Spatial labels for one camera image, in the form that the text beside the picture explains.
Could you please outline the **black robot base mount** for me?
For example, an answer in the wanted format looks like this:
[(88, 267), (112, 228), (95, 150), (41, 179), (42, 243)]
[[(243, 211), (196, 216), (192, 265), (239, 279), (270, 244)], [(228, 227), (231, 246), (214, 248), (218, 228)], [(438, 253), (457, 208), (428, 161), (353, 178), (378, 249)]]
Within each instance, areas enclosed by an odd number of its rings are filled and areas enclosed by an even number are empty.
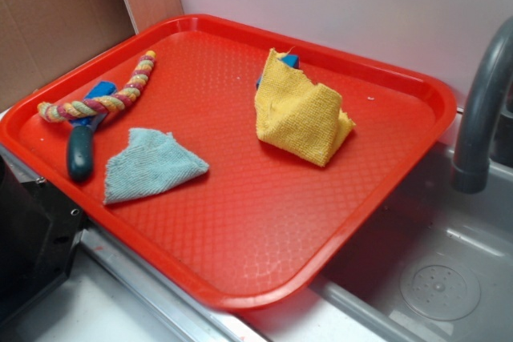
[(69, 278), (84, 220), (51, 182), (21, 182), (1, 160), (2, 325)]

